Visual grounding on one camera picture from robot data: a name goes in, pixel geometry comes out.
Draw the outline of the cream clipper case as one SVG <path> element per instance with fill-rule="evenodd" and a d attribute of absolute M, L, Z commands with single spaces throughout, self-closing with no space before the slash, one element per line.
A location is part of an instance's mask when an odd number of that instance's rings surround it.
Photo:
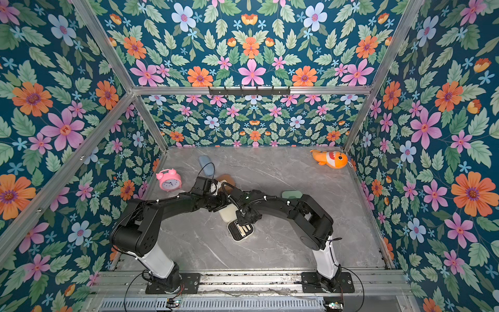
<path fill-rule="evenodd" d="M 227 230 L 229 231 L 229 234 L 232 236 L 233 240 L 236 242 L 240 242 L 240 241 L 243 241 L 244 239 L 246 239 L 247 237 L 249 237 L 250 235 L 252 235 L 254 233 L 255 229 L 251 224 L 245 225 L 245 226 L 248 226 L 250 228 L 249 234 L 246 235 L 245 238 L 242 240 L 236 240 L 235 239 L 235 226 L 239 225 L 240 227 L 243 227 L 239 224 L 239 222 L 237 220 L 237 211 L 238 211 L 238 209 L 236 208 L 236 206 L 234 204 L 229 204 L 225 208 L 219 210 L 218 213 L 219 213 L 220 217 L 222 218 L 222 220 L 227 224 Z"/>

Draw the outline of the brown clipper case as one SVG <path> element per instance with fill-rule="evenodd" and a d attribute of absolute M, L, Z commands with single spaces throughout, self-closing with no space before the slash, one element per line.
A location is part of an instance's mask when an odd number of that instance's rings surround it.
<path fill-rule="evenodd" d="M 225 190 L 226 194 L 231 194 L 233 187 L 236 186 L 235 180 L 229 174 L 222 174 L 216 180 L 218 182 L 218 193 Z"/>

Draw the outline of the mint green clipper case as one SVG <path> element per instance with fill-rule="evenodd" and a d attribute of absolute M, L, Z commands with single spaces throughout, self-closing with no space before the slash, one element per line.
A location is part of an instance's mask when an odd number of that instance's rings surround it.
<path fill-rule="evenodd" d="M 300 191 L 283 191 L 281 197 L 284 199 L 300 199 L 303 194 Z"/>

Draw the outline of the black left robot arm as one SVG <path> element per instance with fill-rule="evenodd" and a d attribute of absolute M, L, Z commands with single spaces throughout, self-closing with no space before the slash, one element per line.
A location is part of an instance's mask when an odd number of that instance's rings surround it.
<path fill-rule="evenodd" d="M 132 199 L 113 227 L 111 244 L 117 251 L 137 258 L 152 276 L 160 280 L 175 276 L 178 266 L 157 244 L 162 221 L 201 208 L 223 209 L 227 202 L 217 197 L 223 182 L 235 184 L 228 174 L 216 179 L 198 177 L 189 192 L 156 200 Z"/>

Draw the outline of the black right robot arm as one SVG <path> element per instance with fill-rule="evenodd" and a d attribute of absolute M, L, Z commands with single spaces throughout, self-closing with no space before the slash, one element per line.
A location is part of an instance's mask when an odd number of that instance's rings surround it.
<path fill-rule="evenodd" d="M 320 280 L 336 282 L 341 266 L 332 246 L 334 221 L 311 196 L 282 198 L 258 190 L 244 192 L 234 188 L 225 197 L 236 206 L 237 221 L 241 225 L 254 224 L 263 215 L 288 221 L 300 241 L 313 251 Z"/>

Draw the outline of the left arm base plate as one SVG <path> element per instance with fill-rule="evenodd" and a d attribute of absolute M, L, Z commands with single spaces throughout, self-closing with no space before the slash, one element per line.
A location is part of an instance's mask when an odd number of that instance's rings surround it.
<path fill-rule="evenodd" d="M 153 276 L 149 279 L 147 295 L 193 295 L 198 292 L 201 274 L 173 273 L 165 279 Z"/>

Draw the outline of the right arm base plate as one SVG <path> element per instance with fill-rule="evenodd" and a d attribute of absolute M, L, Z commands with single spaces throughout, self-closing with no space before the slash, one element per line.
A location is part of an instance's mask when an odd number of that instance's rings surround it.
<path fill-rule="evenodd" d="M 296 282 L 302 286 L 304 293 L 354 293 L 356 292 L 352 275 L 341 272 L 332 280 L 326 279 L 317 272 L 301 273 L 301 280 Z"/>

